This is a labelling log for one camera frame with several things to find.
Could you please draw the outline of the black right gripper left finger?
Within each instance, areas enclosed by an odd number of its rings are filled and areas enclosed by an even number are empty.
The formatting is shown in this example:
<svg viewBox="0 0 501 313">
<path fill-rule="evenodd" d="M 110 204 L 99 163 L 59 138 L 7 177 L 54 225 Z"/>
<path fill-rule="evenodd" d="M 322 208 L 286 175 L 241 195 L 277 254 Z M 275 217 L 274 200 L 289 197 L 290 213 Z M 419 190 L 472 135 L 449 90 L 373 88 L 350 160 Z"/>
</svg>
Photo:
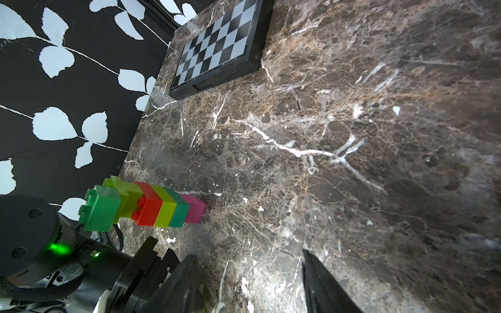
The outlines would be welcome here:
<svg viewBox="0 0 501 313">
<path fill-rule="evenodd" d="M 188 255 L 146 303 L 146 312 L 205 312 L 198 258 Z"/>
</svg>

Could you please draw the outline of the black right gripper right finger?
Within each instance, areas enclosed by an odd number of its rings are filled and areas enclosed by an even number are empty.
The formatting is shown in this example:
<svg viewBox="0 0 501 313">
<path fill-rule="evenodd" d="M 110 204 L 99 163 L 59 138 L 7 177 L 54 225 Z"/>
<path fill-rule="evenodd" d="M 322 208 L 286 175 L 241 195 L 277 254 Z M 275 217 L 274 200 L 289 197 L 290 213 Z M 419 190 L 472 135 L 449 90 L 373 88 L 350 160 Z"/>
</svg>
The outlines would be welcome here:
<svg viewBox="0 0 501 313">
<path fill-rule="evenodd" d="M 302 279 L 308 313 L 362 313 L 322 262 L 306 249 L 302 253 Z"/>
</svg>

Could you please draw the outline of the dark green square lego brick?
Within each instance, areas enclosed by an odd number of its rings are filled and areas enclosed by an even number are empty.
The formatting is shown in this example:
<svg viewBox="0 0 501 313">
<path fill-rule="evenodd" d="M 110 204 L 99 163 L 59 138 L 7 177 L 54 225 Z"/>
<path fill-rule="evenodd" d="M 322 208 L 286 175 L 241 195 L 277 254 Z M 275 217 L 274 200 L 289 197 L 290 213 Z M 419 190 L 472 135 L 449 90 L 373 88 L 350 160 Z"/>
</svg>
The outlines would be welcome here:
<svg viewBox="0 0 501 313">
<path fill-rule="evenodd" d="M 95 185 L 86 192 L 86 203 L 79 209 L 79 223 L 86 232 L 108 232 L 121 205 L 117 189 Z"/>
</svg>

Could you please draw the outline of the lime lego brick long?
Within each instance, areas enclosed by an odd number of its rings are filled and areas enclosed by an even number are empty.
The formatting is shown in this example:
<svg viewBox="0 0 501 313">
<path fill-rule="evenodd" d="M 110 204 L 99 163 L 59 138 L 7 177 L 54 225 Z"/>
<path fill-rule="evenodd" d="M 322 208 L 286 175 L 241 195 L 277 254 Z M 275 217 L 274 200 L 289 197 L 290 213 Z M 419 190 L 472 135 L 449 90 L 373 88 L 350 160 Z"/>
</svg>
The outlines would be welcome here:
<svg viewBox="0 0 501 313">
<path fill-rule="evenodd" d="M 177 203 L 163 187 L 158 185 L 152 185 L 151 187 L 163 201 L 155 221 L 155 227 L 168 228 L 176 211 Z"/>
<path fill-rule="evenodd" d="M 117 189 L 121 197 L 121 204 L 114 218 L 114 224 L 118 223 L 120 218 L 131 219 L 134 212 L 138 210 L 138 201 L 144 195 L 139 185 L 122 181 L 117 176 L 111 176 L 104 180 L 103 185 Z"/>
</svg>

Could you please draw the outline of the dark green long lego brick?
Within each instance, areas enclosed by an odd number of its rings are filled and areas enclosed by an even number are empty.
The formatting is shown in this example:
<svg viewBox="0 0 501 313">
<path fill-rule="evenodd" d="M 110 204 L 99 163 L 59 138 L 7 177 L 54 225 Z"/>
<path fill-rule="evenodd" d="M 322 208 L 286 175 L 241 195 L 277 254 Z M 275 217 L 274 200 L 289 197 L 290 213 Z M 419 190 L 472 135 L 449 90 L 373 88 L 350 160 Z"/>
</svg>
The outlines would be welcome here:
<svg viewBox="0 0 501 313">
<path fill-rule="evenodd" d="M 169 227 L 182 228 L 190 210 L 190 205 L 173 189 L 164 188 L 164 190 L 177 203 L 176 210 L 174 211 Z"/>
</svg>

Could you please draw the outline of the pink lego brick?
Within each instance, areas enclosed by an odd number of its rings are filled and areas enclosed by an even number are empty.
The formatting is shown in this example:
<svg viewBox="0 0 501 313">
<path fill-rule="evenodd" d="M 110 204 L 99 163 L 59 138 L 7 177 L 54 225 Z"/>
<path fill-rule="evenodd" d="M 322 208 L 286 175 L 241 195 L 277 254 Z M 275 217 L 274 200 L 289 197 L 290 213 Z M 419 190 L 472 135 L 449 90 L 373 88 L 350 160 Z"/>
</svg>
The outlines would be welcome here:
<svg viewBox="0 0 501 313">
<path fill-rule="evenodd" d="M 190 205 L 185 222 L 187 224 L 199 224 L 205 211 L 206 204 L 196 196 L 180 194 L 180 196 Z"/>
</svg>

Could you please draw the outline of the red lego brick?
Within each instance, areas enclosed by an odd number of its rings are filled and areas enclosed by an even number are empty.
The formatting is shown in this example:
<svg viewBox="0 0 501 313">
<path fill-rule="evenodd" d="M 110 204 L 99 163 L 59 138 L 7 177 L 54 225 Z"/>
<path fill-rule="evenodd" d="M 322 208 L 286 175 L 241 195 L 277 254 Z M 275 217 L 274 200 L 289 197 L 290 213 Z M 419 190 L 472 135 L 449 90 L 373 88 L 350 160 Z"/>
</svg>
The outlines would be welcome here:
<svg viewBox="0 0 501 313">
<path fill-rule="evenodd" d="M 138 199 L 138 210 L 132 214 L 132 219 L 138 226 L 154 226 L 163 205 L 163 200 L 147 183 L 135 182 L 143 192 Z"/>
</svg>

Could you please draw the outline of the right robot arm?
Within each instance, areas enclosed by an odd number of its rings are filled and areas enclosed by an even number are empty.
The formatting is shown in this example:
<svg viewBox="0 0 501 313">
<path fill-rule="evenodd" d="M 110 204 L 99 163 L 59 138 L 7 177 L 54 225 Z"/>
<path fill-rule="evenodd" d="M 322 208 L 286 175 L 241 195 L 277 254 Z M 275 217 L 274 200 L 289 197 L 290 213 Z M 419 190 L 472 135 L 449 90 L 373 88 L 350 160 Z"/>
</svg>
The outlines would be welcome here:
<svg viewBox="0 0 501 313">
<path fill-rule="evenodd" d="M 205 312 L 198 259 L 155 251 L 135 255 L 72 228 L 44 200 L 1 197 L 1 308 L 66 312 Z"/>
</svg>

